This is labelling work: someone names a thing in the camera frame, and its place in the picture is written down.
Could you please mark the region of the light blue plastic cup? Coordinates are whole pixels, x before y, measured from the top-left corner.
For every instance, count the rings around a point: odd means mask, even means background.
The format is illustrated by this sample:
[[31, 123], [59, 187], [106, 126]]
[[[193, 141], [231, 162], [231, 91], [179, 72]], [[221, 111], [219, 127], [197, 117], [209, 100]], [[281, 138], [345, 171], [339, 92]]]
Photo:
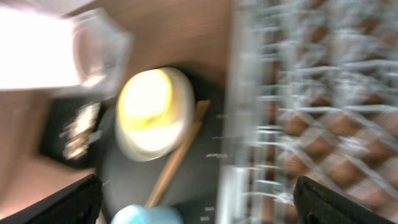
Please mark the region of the light blue plastic cup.
[[183, 224], [183, 219], [173, 207], [129, 205], [115, 214], [111, 224]]

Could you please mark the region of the wooden chopstick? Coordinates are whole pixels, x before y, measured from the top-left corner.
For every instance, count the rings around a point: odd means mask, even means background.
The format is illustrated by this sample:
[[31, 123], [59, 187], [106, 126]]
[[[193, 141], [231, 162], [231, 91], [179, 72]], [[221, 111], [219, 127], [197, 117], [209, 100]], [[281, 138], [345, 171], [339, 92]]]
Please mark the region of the wooden chopstick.
[[164, 168], [162, 169], [162, 172], [160, 173], [159, 178], [154, 185], [153, 191], [145, 204], [146, 207], [156, 206], [159, 200], [162, 198], [164, 192], [167, 190], [167, 187], [172, 181], [186, 153], [201, 129], [203, 118], [205, 117], [209, 106], [210, 100], [202, 100], [197, 102], [193, 122], [191, 123], [187, 134], [185, 135], [179, 147], [174, 150], [167, 163], [164, 165]]

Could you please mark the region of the pale grey round plate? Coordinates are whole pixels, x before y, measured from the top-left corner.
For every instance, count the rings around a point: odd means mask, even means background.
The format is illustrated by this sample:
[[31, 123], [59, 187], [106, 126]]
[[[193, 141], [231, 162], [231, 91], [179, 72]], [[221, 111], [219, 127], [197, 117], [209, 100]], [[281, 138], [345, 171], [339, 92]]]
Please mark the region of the pale grey round plate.
[[116, 142], [126, 157], [137, 162], [151, 161], [174, 150], [182, 142], [193, 120], [194, 94], [187, 76], [176, 68], [158, 69], [169, 76], [174, 91], [174, 120], [169, 125], [140, 131], [125, 131], [117, 119], [117, 104], [115, 107]]

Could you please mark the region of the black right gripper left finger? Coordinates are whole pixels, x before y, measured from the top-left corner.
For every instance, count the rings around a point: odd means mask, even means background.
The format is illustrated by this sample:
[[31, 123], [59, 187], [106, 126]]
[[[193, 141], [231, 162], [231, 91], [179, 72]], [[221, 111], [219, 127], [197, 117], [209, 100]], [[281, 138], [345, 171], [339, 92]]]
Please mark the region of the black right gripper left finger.
[[91, 174], [37, 203], [1, 219], [1, 224], [95, 224], [103, 183]]

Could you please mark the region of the food scraps with rice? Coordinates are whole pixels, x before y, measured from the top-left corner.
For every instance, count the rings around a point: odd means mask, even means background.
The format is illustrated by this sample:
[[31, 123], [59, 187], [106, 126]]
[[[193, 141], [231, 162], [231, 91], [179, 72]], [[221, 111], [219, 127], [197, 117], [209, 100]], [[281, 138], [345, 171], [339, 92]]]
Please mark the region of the food scraps with rice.
[[88, 103], [76, 110], [75, 116], [63, 128], [60, 137], [66, 137], [62, 155], [66, 160], [77, 160], [88, 152], [95, 131], [101, 103]]

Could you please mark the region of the yellow plastic bowl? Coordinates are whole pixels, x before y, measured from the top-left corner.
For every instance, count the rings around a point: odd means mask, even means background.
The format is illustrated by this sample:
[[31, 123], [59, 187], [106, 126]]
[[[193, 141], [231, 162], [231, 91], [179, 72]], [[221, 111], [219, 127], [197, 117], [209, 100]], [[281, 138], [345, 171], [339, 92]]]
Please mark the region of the yellow plastic bowl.
[[174, 120], [173, 88], [160, 69], [133, 76], [123, 87], [116, 107], [119, 125], [125, 131], [140, 131], [169, 125]]

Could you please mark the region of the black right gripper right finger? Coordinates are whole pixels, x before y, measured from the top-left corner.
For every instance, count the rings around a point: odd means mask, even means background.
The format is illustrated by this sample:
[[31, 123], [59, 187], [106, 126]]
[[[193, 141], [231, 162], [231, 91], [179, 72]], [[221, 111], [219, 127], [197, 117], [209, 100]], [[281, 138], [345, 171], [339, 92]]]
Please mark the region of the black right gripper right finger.
[[307, 176], [297, 180], [294, 205], [301, 224], [393, 224]]

